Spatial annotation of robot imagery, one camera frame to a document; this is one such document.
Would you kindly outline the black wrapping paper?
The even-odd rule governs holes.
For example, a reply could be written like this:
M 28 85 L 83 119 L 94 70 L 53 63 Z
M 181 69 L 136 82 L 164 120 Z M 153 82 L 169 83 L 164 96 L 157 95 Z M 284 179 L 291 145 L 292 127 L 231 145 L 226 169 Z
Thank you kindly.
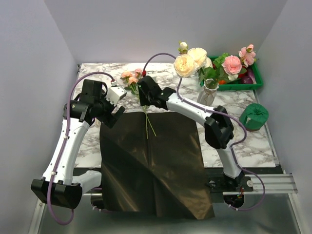
M 104 207 L 209 219 L 213 203 L 195 121 L 175 112 L 125 113 L 99 131 Z

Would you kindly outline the large pink rose stem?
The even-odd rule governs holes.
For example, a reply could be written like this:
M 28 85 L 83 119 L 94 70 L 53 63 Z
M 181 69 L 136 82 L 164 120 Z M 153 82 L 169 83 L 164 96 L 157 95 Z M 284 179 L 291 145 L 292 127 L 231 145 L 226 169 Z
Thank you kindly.
M 125 71 L 121 74 L 120 78 L 123 83 L 126 85 L 125 89 L 130 90 L 131 93 L 139 100 L 139 85 L 138 82 L 143 78 L 143 75 L 146 74 L 146 71 L 141 69 L 136 69 L 133 72 Z M 154 136 L 156 137 L 156 132 L 150 122 L 150 119 L 147 115 L 148 106 L 141 106 L 141 109 L 145 113 L 145 125 L 146 125 L 146 138 L 148 139 L 148 130 L 151 128 Z

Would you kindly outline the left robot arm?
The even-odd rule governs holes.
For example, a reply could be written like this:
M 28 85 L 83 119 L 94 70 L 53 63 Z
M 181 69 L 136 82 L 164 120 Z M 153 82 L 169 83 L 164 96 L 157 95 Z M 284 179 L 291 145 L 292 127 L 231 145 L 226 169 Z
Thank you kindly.
M 114 81 L 111 86 L 101 81 L 86 79 L 82 91 L 64 105 L 60 138 L 53 157 L 40 179 L 34 179 L 31 190 L 45 204 L 75 209 L 81 197 L 94 189 L 98 193 L 108 187 L 108 180 L 97 171 L 74 176 L 75 161 L 87 131 L 100 121 L 112 128 L 124 107 L 114 109 L 127 91 Z

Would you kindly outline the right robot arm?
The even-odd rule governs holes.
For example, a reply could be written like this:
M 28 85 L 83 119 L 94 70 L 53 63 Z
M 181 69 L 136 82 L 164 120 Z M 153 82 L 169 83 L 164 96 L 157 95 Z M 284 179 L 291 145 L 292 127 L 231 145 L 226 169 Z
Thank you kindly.
M 225 187 L 230 191 L 241 187 L 244 172 L 233 149 L 234 126 L 224 107 L 205 106 L 180 96 L 172 88 L 161 89 L 150 76 L 138 82 L 138 91 L 140 105 L 177 112 L 202 125 L 206 142 L 217 150 L 221 159 Z

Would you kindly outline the cream rose stem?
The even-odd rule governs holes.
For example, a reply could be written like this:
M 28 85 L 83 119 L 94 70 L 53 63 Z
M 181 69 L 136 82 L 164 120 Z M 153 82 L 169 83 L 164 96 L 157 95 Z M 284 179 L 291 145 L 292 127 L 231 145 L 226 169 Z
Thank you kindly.
M 205 49 L 200 47 L 190 49 L 186 42 L 180 41 L 178 51 L 179 56 L 175 58 L 173 65 L 180 79 L 190 78 L 195 74 L 200 77 L 208 68 L 213 69 L 213 63 L 207 57 Z

